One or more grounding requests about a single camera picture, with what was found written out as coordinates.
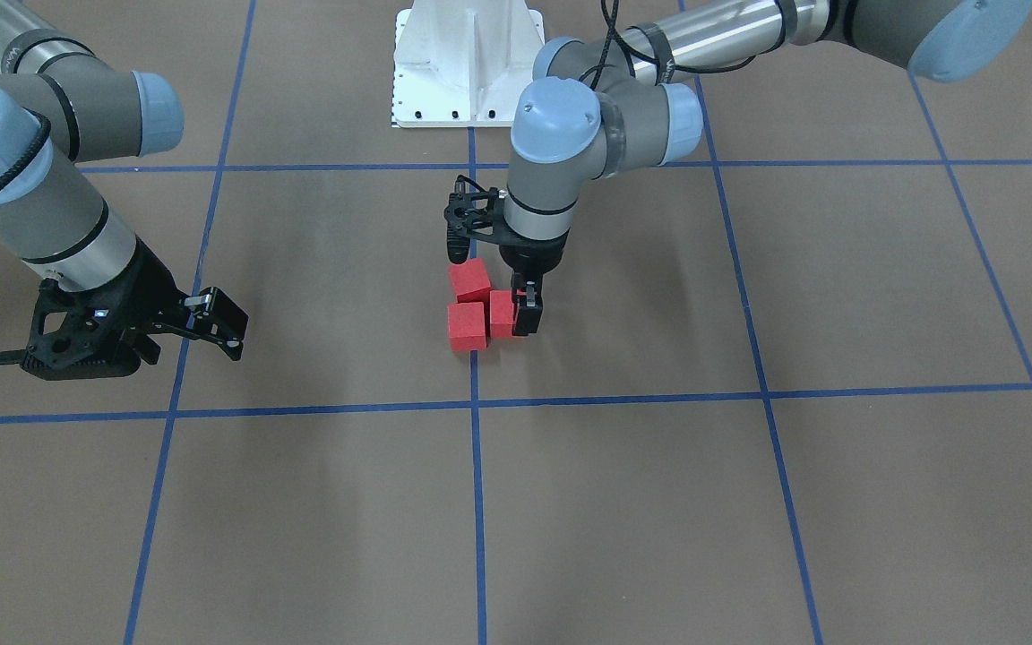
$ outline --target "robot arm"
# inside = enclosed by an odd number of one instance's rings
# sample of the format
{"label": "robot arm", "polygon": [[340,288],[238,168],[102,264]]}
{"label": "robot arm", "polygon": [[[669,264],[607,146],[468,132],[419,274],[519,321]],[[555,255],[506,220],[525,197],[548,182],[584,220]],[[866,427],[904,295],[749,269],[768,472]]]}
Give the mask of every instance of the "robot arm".
{"label": "robot arm", "polygon": [[[0,0],[0,241],[42,277],[28,348],[0,362],[46,380],[123,377],[157,363],[157,333],[240,358],[245,312],[218,289],[176,289],[73,165],[176,147],[183,111],[168,83],[110,69],[12,0]],[[46,328],[54,315],[61,325]]]}
{"label": "robot arm", "polygon": [[531,334],[585,181],[669,163],[699,143],[699,98],[676,82],[818,40],[959,80],[1006,47],[1031,9],[1032,0],[716,0],[619,34],[605,4],[609,40],[556,37],[540,51],[513,122],[507,187],[456,183],[448,258],[464,261],[472,238],[499,245],[513,269],[515,333]]}

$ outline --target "red cube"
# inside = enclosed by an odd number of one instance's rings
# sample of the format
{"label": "red cube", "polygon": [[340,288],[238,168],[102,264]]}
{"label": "red cube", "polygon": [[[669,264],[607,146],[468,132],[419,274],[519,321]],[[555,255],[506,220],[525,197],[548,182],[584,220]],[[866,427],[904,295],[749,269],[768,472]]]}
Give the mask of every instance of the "red cube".
{"label": "red cube", "polygon": [[493,290],[488,294],[488,331],[492,338],[512,338],[516,325],[516,302],[511,290]]}
{"label": "red cube", "polygon": [[454,302],[448,305],[448,344],[453,351],[488,347],[483,302]]}
{"label": "red cube", "polygon": [[448,281],[451,291],[456,296],[456,302],[483,302],[488,299],[488,291],[492,290],[492,281],[488,278],[488,269],[484,261],[478,257],[464,264],[448,265]]}

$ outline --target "white base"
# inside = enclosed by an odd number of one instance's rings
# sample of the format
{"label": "white base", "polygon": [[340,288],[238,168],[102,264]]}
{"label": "white base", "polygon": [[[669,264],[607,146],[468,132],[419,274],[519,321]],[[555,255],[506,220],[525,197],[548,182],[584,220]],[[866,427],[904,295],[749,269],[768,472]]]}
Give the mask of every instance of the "white base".
{"label": "white base", "polygon": [[511,127],[544,17],[523,0],[417,0],[396,34],[394,127]]}

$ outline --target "white mounting bracket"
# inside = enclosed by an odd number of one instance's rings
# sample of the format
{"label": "white mounting bracket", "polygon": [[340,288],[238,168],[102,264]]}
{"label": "white mounting bracket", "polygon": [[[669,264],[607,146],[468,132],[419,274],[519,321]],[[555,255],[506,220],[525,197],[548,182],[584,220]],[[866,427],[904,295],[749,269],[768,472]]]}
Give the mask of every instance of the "white mounting bracket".
{"label": "white mounting bracket", "polygon": [[415,0],[397,13],[392,124],[511,127],[544,17],[524,0]]}

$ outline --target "white plastic stand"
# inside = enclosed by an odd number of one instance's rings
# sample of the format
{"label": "white plastic stand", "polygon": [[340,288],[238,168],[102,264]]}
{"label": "white plastic stand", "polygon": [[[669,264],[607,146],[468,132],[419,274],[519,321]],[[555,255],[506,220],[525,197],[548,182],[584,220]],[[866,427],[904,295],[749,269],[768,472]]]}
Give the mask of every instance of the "white plastic stand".
{"label": "white plastic stand", "polygon": [[524,0],[415,0],[397,13],[393,126],[512,126],[542,45]]}

